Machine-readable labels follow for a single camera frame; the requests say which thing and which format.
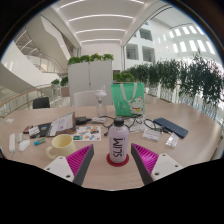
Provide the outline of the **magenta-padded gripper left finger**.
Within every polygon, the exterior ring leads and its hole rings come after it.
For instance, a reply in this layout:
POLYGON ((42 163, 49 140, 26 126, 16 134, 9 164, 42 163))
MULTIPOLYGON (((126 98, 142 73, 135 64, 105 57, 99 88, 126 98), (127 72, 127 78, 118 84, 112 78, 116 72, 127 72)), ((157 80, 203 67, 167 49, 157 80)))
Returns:
POLYGON ((67 157, 58 156, 44 170, 81 186, 93 155, 94 146, 90 144, 67 157))

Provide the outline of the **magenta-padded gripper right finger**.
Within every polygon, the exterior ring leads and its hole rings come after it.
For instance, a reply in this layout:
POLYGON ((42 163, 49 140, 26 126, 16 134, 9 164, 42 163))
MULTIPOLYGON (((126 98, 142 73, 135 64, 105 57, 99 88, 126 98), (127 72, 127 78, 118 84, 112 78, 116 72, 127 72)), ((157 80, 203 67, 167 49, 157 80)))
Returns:
POLYGON ((157 154, 134 143, 131 144, 131 154, 145 185, 182 169, 168 154, 157 154))

